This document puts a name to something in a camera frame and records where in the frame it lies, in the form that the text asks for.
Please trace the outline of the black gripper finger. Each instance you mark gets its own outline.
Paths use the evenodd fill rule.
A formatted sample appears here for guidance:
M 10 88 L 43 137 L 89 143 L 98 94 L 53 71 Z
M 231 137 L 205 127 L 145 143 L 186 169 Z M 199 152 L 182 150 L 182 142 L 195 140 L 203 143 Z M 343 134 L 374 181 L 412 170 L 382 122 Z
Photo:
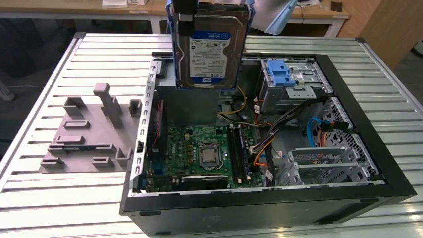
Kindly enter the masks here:
M 181 21 L 194 21 L 198 12 L 198 0 L 175 0 L 174 12 Z

